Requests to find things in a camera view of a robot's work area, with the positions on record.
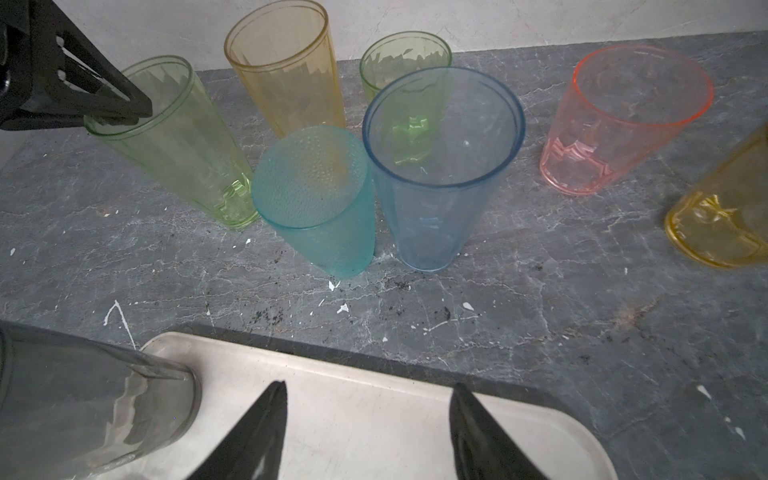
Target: textured dotted cup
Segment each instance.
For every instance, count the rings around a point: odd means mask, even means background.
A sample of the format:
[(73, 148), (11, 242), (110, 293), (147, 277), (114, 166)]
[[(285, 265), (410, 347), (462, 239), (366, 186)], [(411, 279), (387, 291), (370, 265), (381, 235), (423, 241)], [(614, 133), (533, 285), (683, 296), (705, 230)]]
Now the textured dotted cup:
[(343, 128), (293, 132), (262, 156), (253, 203), (263, 219), (315, 266), (339, 278), (373, 258), (376, 214), (368, 155)]

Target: countertop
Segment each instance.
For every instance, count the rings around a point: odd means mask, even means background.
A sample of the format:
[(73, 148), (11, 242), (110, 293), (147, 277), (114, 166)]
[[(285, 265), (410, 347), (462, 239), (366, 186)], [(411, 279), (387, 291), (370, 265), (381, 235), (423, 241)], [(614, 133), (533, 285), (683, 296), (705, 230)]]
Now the countertop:
[[(590, 197), (548, 186), (538, 160), (574, 66), (606, 44), (455, 56), (509, 85), (528, 133), (474, 235), (437, 274), (397, 260), (378, 212), (375, 258), (337, 286), (263, 221), (220, 227), (85, 129), (37, 132), (0, 170), (0, 318), (128, 348), (177, 330), (463, 380), (571, 413), (620, 478), (768, 478), (768, 269), (695, 263), (661, 226), (766, 120), (768, 32), (648, 43), (698, 60), (715, 101)], [(359, 136), (356, 61), (339, 72)], [(255, 164), (276, 140), (268, 125), (233, 71), (200, 76)]]

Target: pink plastic cup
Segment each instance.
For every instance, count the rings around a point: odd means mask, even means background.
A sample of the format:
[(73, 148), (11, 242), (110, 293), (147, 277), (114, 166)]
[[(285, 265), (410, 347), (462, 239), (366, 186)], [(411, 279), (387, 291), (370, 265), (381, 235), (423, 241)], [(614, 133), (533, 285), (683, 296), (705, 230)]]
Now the pink plastic cup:
[(713, 96), (707, 73), (675, 51), (593, 52), (576, 66), (554, 116), (541, 174), (566, 194), (593, 194), (677, 136)]

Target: clear plastic cup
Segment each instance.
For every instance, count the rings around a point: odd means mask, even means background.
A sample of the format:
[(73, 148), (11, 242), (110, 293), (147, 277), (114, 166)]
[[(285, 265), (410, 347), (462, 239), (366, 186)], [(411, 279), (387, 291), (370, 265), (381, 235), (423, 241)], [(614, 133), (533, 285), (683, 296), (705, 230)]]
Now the clear plastic cup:
[(152, 116), (134, 125), (86, 116), (85, 128), (227, 227), (252, 224), (253, 170), (189, 62), (154, 57), (123, 74), (152, 100)]
[(328, 12), (312, 0), (259, 7), (232, 27), (224, 54), (278, 137), (346, 127)]
[(322, 125), (293, 132), (261, 157), (253, 202), (304, 258), (339, 278), (373, 258), (376, 213), (368, 157), (348, 131)]
[(555, 188), (593, 194), (672, 140), (712, 104), (695, 61), (648, 45), (585, 57), (552, 121), (540, 169)]
[(368, 107), (362, 140), (400, 259), (447, 267), (464, 246), (525, 136), (502, 83), (439, 67), (395, 80)]
[(730, 152), (667, 214), (683, 253), (722, 268), (768, 262), (768, 123)]
[(91, 478), (175, 442), (199, 405), (186, 366), (0, 320), (3, 478)]
[(401, 31), (378, 40), (360, 59), (360, 79), (371, 103), (382, 88), (412, 71), (450, 67), (451, 48), (437, 35), (425, 31)]

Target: white tray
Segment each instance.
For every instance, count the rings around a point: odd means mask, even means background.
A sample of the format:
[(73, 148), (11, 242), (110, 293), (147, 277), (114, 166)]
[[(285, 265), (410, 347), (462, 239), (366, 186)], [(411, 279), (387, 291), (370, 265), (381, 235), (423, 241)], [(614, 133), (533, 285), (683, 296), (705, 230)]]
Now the white tray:
[[(280, 478), (456, 478), (449, 433), (451, 389), (184, 333), (143, 351), (190, 366), (200, 411), (174, 444), (99, 479), (184, 480), (273, 380), (288, 387)], [(553, 409), (477, 395), (551, 480), (616, 480), (597, 439)]]

